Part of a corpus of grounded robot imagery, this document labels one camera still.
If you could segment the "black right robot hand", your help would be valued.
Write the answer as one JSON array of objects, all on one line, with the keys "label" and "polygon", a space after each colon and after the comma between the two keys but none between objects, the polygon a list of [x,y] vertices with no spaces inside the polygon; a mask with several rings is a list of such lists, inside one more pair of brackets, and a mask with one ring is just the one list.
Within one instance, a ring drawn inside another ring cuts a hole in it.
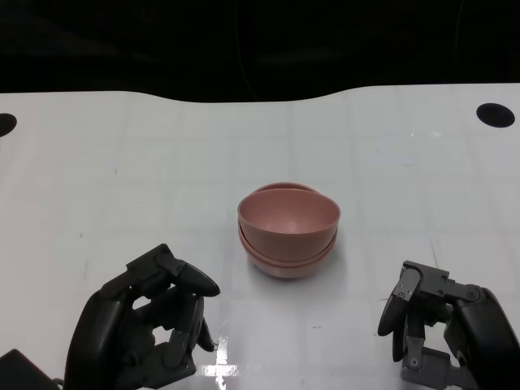
[{"label": "black right robot hand", "polygon": [[383,309],[401,378],[431,389],[517,389],[519,341],[495,295],[447,271],[404,262]]}]

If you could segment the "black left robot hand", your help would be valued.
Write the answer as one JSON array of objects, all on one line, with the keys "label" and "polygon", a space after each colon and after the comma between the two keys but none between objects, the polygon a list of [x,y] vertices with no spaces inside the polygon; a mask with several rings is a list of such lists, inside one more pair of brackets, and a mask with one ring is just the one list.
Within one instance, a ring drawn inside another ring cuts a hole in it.
[{"label": "black left robot hand", "polygon": [[194,375],[212,353],[204,299],[219,286],[160,244],[87,301],[69,346],[64,389],[160,389]]}]

